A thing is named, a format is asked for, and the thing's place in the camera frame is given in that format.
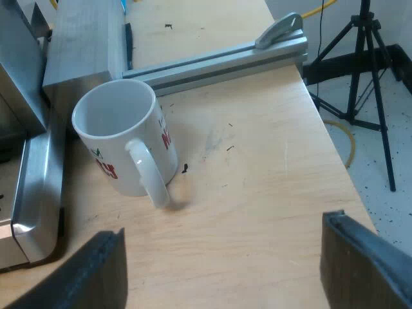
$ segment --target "plywood surface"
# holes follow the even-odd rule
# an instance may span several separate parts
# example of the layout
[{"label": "plywood surface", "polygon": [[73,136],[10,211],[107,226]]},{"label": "plywood surface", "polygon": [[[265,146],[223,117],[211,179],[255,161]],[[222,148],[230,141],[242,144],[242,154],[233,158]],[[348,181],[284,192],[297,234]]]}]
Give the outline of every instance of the plywood surface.
[{"label": "plywood surface", "polygon": [[[168,6],[170,1],[136,5],[161,2],[171,12],[177,10]],[[217,1],[205,2],[215,10],[206,10],[203,1],[175,2],[184,8],[198,3],[208,15],[205,20],[222,14],[213,6]],[[232,8],[232,20],[219,18],[232,32],[238,10],[246,15],[258,7],[256,23],[271,18],[263,1],[221,2]],[[171,21],[173,31],[177,20]],[[241,41],[233,43],[245,41],[253,25],[244,19],[238,30]],[[211,48],[228,43],[224,33],[221,46],[211,36]],[[181,52],[164,52],[189,56],[180,44],[175,48]],[[153,50],[142,62],[150,64],[159,55]],[[75,141],[66,151],[62,204],[67,218],[60,259],[0,274],[0,306],[46,277],[96,232],[125,227],[128,308],[327,308],[319,279],[321,214],[345,209],[368,227],[372,224],[296,68],[159,101],[180,158],[168,185],[172,207],[158,210],[147,196],[116,193]],[[182,174],[184,164],[189,168]]]}]

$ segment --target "metal panel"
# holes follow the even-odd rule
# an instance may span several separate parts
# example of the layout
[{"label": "metal panel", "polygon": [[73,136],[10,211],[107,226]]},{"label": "metal panel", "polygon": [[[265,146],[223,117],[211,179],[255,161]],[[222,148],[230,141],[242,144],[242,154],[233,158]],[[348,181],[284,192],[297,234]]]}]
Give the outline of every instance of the metal panel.
[{"label": "metal panel", "polygon": [[50,113],[46,133],[26,140],[12,223],[14,236],[33,263],[55,248],[59,226],[65,127]]},{"label": "metal panel", "polygon": [[46,131],[45,58],[15,0],[0,0],[0,94],[30,136]]},{"label": "metal panel", "polygon": [[48,49],[43,89],[63,121],[95,86],[127,69],[124,11],[119,0],[61,1]]},{"label": "metal panel", "polygon": [[17,177],[19,175],[23,142],[15,148],[15,155],[8,162],[0,164],[0,269],[27,263],[25,254],[12,234],[12,209]]}]

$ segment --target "white wall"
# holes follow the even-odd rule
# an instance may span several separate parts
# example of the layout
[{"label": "white wall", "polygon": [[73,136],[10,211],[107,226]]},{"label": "white wall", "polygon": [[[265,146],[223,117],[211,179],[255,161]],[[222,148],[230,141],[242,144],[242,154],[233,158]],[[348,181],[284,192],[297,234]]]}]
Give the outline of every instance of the white wall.
[{"label": "white wall", "polygon": [[[287,13],[297,12],[304,14],[321,6],[321,0],[265,0],[275,18]],[[361,7],[361,0],[337,0],[323,13],[323,31],[321,50],[348,24],[351,15],[357,15]],[[371,0],[371,11],[375,13],[382,29],[380,34],[386,45],[399,43],[412,57],[412,42],[409,30],[412,27],[412,3],[409,0]],[[304,32],[309,42],[309,61],[316,58],[319,45],[320,13],[303,20]],[[351,53],[355,50],[357,29],[353,28],[349,34],[335,47],[331,56]]]}]

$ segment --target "dark stain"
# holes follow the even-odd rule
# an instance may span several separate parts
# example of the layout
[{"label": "dark stain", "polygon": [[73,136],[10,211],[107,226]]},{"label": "dark stain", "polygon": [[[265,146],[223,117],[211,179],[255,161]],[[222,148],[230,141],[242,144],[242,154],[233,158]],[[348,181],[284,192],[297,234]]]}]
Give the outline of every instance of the dark stain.
[{"label": "dark stain", "polygon": [[189,167],[189,166],[187,165],[187,163],[185,163],[185,165],[183,166],[182,174],[184,174],[184,173],[187,172],[187,168],[188,168],[188,167]]}]

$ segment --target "metal block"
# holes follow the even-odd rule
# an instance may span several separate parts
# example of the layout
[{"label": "metal block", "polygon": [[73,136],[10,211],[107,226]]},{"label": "metal block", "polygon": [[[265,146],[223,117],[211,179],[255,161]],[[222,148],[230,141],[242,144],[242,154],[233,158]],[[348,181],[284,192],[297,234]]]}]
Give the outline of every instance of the metal block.
[{"label": "metal block", "polygon": [[43,89],[63,121],[89,90],[127,69],[119,0],[61,1],[49,44]]},{"label": "metal block", "polygon": [[0,0],[0,42],[0,95],[29,136],[43,133],[48,121],[41,97],[46,59],[15,0]]}]

